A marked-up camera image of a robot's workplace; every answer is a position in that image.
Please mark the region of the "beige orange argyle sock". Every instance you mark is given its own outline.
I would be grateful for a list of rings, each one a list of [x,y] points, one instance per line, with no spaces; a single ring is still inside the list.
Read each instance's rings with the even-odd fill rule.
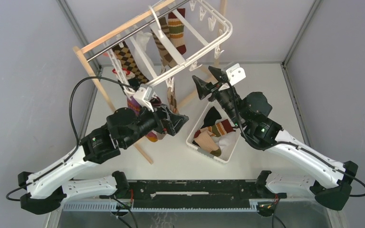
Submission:
[[[176,94],[175,94],[175,86],[167,87],[167,100],[169,104],[170,110],[174,114],[178,114],[178,106],[177,106],[177,100],[176,100]],[[155,131],[156,141],[162,140],[167,135],[167,129],[163,130],[162,133],[158,133]]]

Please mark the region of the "white plastic clip hanger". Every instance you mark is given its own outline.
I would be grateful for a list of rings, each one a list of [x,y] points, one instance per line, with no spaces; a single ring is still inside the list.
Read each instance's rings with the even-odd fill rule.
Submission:
[[[199,6],[199,21],[206,20],[206,30],[219,27],[218,36],[210,41],[186,18],[184,5],[191,10]],[[122,91],[131,98],[141,85],[165,82],[174,89],[174,75],[185,68],[193,71],[198,60],[210,52],[218,59],[220,45],[232,34],[232,24],[224,15],[203,0],[161,0],[149,6],[147,13],[140,14],[123,24],[112,37],[115,42],[104,42],[100,55],[108,56],[113,72],[122,83]]]

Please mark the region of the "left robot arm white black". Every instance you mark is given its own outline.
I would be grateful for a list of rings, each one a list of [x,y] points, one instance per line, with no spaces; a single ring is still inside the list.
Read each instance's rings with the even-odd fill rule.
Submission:
[[[52,212],[68,201],[93,196],[124,198],[130,186],[121,171],[93,180],[76,180],[81,171],[96,167],[119,156],[149,132],[176,135],[188,122],[188,116],[173,113],[162,104],[153,111],[142,108],[139,114],[120,108],[106,118],[106,123],[80,140],[75,148],[47,168],[18,175],[19,186],[27,191],[20,197],[22,209],[36,215]]]

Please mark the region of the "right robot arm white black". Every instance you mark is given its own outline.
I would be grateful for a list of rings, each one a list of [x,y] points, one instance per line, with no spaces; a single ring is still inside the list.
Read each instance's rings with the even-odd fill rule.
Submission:
[[[285,178],[262,171],[255,186],[256,193],[263,198],[288,193],[313,196],[326,208],[342,210],[351,197],[351,184],[356,180],[358,165],[330,159],[297,140],[269,118],[272,106],[262,92],[251,92],[240,98],[234,88],[245,77],[240,66],[226,69],[210,66],[209,71],[217,83],[192,77],[198,97],[217,101],[250,147],[281,156],[307,172],[302,177]]]

